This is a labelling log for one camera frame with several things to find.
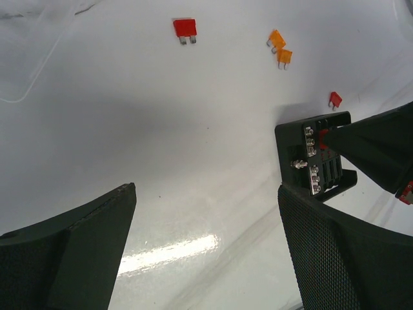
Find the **orange fuse pair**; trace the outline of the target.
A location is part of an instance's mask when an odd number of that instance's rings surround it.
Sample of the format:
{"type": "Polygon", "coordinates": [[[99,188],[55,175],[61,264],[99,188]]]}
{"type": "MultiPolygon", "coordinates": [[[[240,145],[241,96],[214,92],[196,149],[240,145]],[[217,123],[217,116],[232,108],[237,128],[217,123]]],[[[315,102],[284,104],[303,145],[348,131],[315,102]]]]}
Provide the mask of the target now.
{"type": "Polygon", "coordinates": [[[280,49],[277,51],[277,64],[279,69],[286,70],[291,62],[292,51],[280,49]]]}
{"type": "Polygon", "coordinates": [[[281,50],[286,45],[285,40],[278,30],[273,30],[267,40],[267,46],[271,48],[273,54],[276,54],[278,50],[281,50]]]}

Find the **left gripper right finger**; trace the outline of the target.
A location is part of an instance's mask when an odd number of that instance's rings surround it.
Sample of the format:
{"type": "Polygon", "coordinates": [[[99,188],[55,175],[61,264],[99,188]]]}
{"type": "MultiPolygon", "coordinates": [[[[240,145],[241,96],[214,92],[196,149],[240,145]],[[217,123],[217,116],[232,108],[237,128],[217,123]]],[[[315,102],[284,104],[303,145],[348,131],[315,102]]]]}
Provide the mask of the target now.
{"type": "Polygon", "coordinates": [[[281,185],[278,205],[305,309],[412,309],[412,237],[281,185]]]}

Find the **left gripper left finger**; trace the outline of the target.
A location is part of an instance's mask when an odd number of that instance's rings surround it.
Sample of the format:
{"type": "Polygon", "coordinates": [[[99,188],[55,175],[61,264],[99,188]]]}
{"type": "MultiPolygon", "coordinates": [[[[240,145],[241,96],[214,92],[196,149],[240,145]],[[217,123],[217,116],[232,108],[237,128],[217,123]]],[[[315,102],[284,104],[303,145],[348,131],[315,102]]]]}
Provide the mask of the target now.
{"type": "Polygon", "coordinates": [[[1,235],[1,309],[108,309],[135,208],[126,183],[1,235]]]}

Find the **red fuse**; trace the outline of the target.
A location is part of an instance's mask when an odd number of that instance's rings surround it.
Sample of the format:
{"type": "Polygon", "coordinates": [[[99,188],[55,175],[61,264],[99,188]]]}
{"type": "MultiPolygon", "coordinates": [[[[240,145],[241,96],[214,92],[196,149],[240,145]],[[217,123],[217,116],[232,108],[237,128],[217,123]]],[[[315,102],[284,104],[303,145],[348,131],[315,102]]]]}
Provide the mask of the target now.
{"type": "Polygon", "coordinates": [[[325,136],[328,132],[329,132],[328,129],[323,129],[319,131],[319,148],[321,150],[328,149],[328,146],[324,142],[325,136]]]}
{"type": "Polygon", "coordinates": [[[343,98],[337,92],[333,91],[330,93],[330,99],[329,99],[328,105],[332,110],[336,110],[339,108],[342,101],[343,101],[343,98]]]}
{"type": "Polygon", "coordinates": [[[175,19],[172,24],[181,45],[186,45],[188,42],[193,45],[197,43],[197,28],[195,19],[175,19]]]}

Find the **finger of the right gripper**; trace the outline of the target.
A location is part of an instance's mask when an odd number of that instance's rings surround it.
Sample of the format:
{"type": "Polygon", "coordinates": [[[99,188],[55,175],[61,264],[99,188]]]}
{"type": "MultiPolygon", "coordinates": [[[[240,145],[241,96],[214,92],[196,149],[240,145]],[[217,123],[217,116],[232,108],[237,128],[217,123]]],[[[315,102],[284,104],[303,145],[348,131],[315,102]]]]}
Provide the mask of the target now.
{"type": "Polygon", "coordinates": [[[323,143],[382,189],[401,194],[412,181],[412,103],[332,130],[323,143]]]}

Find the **clear plastic fuse box lid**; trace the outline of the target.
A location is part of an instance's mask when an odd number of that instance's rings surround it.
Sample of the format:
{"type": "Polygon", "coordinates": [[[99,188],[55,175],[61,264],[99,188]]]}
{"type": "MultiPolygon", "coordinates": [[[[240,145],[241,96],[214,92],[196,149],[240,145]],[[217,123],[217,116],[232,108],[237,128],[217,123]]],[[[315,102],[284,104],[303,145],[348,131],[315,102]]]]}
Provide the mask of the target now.
{"type": "Polygon", "coordinates": [[[1,16],[1,100],[25,98],[65,28],[21,14],[1,16]]]}

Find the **black fuse box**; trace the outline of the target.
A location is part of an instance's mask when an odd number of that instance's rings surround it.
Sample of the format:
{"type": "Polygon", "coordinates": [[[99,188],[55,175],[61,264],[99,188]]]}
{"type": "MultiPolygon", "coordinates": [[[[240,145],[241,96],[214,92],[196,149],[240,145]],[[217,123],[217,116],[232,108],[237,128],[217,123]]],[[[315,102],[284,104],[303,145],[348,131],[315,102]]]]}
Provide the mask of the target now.
{"type": "Polygon", "coordinates": [[[344,169],[334,150],[319,148],[319,131],[329,132],[351,124],[349,112],[324,114],[275,127],[281,179],[305,189],[309,196],[325,202],[355,186],[357,172],[344,169]]]}

